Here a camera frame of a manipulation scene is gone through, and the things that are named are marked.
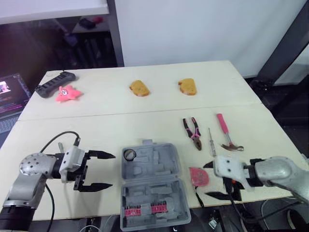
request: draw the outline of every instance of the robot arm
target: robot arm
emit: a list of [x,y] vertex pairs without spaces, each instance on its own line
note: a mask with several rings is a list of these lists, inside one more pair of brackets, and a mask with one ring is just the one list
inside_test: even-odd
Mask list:
[[[309,172],[300,169],[286,157],[252,159],[250,165],[240,162],[236,156],[217,156],[204,168],[213,168],[216,176],[222,177],[225,188],[233,190],[234,200],[241,201],[239,189],[253,191],[254,187],[277,186],[290,191],[296,198],[309,203]],[[220,192],[206,193],[220,200],[229,196]]]
[[296,198],[309,203],[309,172],[300,169],[286,157],[271,157],[255,164],[255,172],[265,186],[290,191]]
[[35,153],[24,158],[0,213],[0,232],[28,231],[47,179],[61,179],[62,183],[75,181],[74,190],[81,192],[95,192],[112,186],[106,183],[83,185],[88,168],[86,162],[91,157],[115,158],[103,151],[89,150],[85,153],[76,145],[65,153]]

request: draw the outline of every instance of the pink hammer handle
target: pink hammer handle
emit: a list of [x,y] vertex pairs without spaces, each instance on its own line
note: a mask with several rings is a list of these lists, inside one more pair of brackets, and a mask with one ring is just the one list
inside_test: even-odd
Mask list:
[[224,122],[223,115],[222,114],[217,114],[217,118],[219,120],[219,123],[221,125],[221,128],[222,128],[224,134],[227,134],[228,133],[228,128],[227,128],[226,123]]

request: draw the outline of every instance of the toast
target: toast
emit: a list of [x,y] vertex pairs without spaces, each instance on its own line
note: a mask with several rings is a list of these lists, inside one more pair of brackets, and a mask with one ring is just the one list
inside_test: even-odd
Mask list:
[[136,96],[139,96],[139,97],[144,97],[144,96],[147,96],[148,94],[150,94],[146,85],[140,80],[134,81],[130,85],[130,89],[133,91],[133,93]]
[[178,82],[180,85],[180,91],[186,95],[196,95],[197,88],[192,78],[183,79]]

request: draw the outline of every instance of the toolbox lid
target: toolbox lid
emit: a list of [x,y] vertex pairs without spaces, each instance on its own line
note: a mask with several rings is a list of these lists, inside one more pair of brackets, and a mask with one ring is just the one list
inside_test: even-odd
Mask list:
[[173,144],[143,140],[141,146],[122,150],[121,169],[126,181],[176,177],[180,172],[177,150]]

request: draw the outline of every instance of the toolbox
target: toolbox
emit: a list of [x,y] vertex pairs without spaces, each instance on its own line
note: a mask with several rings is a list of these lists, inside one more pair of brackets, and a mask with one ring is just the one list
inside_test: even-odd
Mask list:
[[136,231],[187,224],[191,215],[173,144],[153,144],[122,150],[120,228]]

